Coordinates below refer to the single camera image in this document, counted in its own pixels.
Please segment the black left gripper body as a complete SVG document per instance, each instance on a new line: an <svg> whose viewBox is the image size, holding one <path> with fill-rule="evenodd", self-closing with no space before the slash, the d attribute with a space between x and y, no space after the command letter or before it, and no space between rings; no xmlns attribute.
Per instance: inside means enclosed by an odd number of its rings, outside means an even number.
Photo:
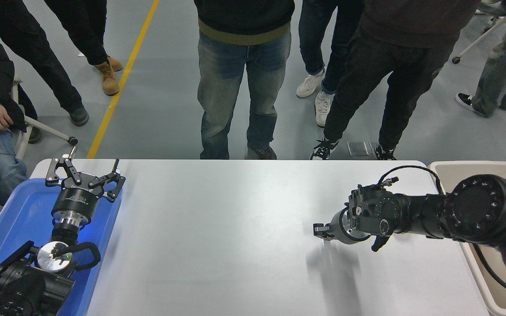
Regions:
<svg viewBox="0 0 506 316"><path fill-rule="evenodd" d="M88 184L97 178L94 175L81 175L81 184L76 184L72 177L66 178L61 183L62 190L51 214L54 219L62 219L68 212L80 214L83 219L93 218L99 198L103 195L102 186L90 189Z"/></svg>

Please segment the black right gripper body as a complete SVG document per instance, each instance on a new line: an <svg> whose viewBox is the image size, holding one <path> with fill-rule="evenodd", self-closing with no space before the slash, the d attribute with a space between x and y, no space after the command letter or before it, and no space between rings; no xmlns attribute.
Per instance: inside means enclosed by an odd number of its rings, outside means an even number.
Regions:
<svg viewBox="0 0 506 316"><path fill-rule="evenodd" d="M370 234L354 230L350 225L350 210L348 207L334 215L329 223L328 234L344 244L355 244L370 238Z"/></svg>

